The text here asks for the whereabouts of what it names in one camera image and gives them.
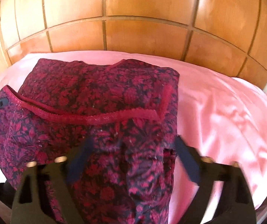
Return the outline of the wooden panelled headboard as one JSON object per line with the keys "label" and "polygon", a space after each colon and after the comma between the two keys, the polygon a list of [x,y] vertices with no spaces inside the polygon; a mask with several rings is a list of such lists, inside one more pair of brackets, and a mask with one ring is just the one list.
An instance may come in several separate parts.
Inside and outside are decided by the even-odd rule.
{"label": "wooden panelled headboard", "polygon": [[161,56],[267,84],[267,0],[0,0],[0,73],[30,53]]}

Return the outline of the pink bed sheet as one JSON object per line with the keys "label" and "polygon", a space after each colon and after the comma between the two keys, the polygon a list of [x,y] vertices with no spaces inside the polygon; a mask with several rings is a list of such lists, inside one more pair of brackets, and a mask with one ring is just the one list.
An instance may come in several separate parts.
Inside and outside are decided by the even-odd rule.
{"label": "pink bed sheet", "polygon": [[[4,86],[10,86],[18,91],[40,59],[82,61],[92,65],[113,65],[121,60],[134,59],[176,70],[179,73],[176,137],[180,136],[188,146],[196,148],[204,159],[238,165],[252,195],[256,223],[261,220],[258,216],[259,207],[267,199],[267,95],[257,86],[173,59],[122,52],[87,51],[27,55],[0,75],[0,90]],[[35,163],[27,163],[26,168]],[[12,187],[7,179],[0,185],[0,204],[10,214],[10,223],[18,187]],[[178,220],[186,211],[196,190],[197,186],[189,181],[176,153],[167,223],[179,223]],[[50,209],[57,222],[65,223],[52,196],[54,192],[50,187],[47,187],[47,191]],[[208,223],[213,216],[216,201],[217,197],[213,197],[204,216],[204,223]],[[4,218],[0,213],[0,223],[2,222]]]}

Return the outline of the dark red floral sweater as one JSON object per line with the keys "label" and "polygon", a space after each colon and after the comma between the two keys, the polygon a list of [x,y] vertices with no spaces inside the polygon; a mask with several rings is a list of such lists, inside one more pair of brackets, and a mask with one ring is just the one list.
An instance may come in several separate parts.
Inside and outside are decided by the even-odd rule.
{"label": "dark red floral sweater", "polygon": [[85,223],[167,223],[179,73],[139,60],[113,65],[40,59],[18,91],[0,90],[0,168],[17,188],[26,164],[93,141],[68,185]]}

